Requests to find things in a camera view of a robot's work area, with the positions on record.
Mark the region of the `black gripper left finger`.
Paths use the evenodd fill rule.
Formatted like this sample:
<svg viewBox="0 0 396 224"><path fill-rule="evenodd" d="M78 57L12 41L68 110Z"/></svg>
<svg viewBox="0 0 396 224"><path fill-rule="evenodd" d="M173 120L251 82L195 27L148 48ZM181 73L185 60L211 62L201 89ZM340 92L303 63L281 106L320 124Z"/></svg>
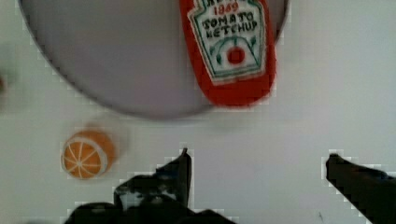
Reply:
<svg viewBox="0 0 396 224"><path fill-rule="evenodd" d="M189 208L192 159L180 155L151 175L136 175L113 191L111 203L78 206L64 224L236 224L206 209Z"/></svg>

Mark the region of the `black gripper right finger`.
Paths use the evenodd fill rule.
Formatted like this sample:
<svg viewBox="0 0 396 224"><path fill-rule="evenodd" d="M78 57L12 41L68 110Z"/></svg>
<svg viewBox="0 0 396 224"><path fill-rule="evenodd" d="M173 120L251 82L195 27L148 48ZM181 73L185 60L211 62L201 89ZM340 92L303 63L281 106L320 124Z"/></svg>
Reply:
<svg viewBox="0 0 396 224"><path fill-rule="evenodd" d="M372 224L396 223L395 177L331 154L326 179Z"/></svg>

